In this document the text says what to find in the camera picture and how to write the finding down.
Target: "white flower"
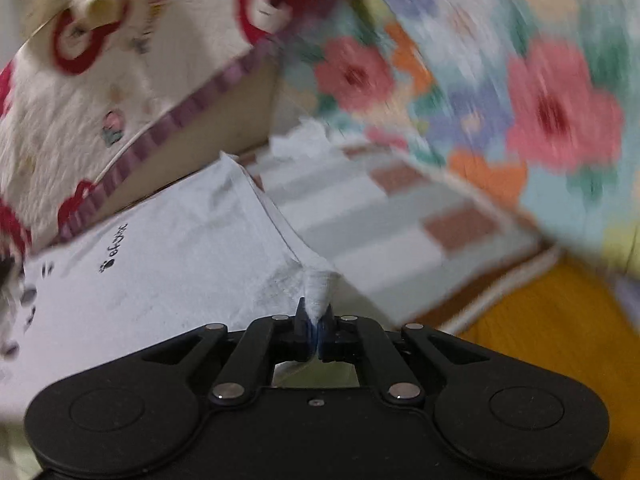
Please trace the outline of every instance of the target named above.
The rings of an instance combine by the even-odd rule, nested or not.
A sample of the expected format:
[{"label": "white flower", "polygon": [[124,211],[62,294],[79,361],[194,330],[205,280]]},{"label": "white flower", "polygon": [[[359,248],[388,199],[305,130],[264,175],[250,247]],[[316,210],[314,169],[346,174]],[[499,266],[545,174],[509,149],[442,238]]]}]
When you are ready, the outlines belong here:
[{"label": "white flower", "polygon": [[492,13],[498,0],[435,0],[436,15],[425,15],[417,25],[420,47],[432,66],[454,65],[478,86],[484,63],[501,59],[504,47]]}]

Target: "floral blanket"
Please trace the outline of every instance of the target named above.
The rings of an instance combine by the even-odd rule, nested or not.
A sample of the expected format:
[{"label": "floral blanket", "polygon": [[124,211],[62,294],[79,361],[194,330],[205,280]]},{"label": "floral blanket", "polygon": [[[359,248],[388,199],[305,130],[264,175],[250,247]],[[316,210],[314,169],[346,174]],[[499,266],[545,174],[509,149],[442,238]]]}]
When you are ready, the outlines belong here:
[{"label": "floral blanket", "polygon": [[639,43],[640,0],[352,0],[284,93],[640,274]]}]

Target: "black printed spot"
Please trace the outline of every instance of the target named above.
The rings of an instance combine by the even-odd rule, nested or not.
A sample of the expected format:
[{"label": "black printed spot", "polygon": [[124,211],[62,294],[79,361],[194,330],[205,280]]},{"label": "black printed spot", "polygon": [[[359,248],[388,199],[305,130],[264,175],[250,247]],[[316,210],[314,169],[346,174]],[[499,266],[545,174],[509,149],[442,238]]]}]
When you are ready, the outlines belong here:
[{"label": "black printed spot", "polygon": [[18,352],[20,351],[20,345],[18,345],[15,341],[9,341],[2,345],[0,348],[0,356],[4,359],[15,359],[18,357]]},{"label": "black printed spot", "polygon": [[27,286],[20,298],[20,304],[22,306],[29,306],[36,299],[37,295],[38,293],[33,285]]}]

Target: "yellow object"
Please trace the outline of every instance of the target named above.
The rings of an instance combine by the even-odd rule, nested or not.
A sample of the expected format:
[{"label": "yellow object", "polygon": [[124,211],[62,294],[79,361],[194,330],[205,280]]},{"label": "yellow object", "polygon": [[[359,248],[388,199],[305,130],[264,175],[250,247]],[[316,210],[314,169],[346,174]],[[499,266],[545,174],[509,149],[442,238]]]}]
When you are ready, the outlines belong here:
[{"label": "yellow object", "polygon": [[640,479],[640,339],[600,278],[564,260],[461,337],[596,391],[610,431],[593,470],[602,480]]}]

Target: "screw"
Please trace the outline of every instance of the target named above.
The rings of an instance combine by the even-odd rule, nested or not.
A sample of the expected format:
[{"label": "screw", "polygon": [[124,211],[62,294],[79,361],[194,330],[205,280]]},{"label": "screw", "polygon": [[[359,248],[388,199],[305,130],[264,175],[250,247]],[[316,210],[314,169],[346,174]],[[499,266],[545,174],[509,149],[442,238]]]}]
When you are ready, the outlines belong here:
[{"label": "screw", "polygon": [[395,399],[415,399],[420,395],[420,386],[413,383],[396,383],[389,388],[389,395]]},{"label": "screw", "polygon": [[213,394],[218,399],[237,399],[244,394],[244,388],[238,383],[222,383],[213,388]]}]

